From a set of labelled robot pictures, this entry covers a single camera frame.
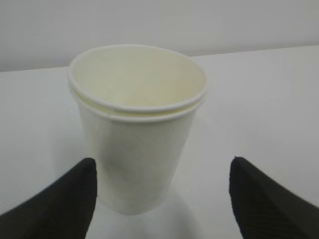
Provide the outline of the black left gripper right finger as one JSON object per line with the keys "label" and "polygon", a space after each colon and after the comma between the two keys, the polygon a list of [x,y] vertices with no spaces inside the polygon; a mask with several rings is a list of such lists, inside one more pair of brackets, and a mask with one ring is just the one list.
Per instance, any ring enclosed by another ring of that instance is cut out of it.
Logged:
{"label": "black left gripper right finger", "polygon": [[229,194],[245,239],[317,239],[319,209],[243,157],[230,165]]}

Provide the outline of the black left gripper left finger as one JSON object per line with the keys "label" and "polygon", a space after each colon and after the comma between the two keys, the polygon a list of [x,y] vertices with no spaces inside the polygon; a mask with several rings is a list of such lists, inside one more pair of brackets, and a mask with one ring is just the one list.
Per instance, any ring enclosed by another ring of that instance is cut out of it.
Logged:
{"label": "black left gripper left finger", "polygon": [[85,158],[43,191],[0,217],[2,239],[84,239],[97,199],[97,171]]}

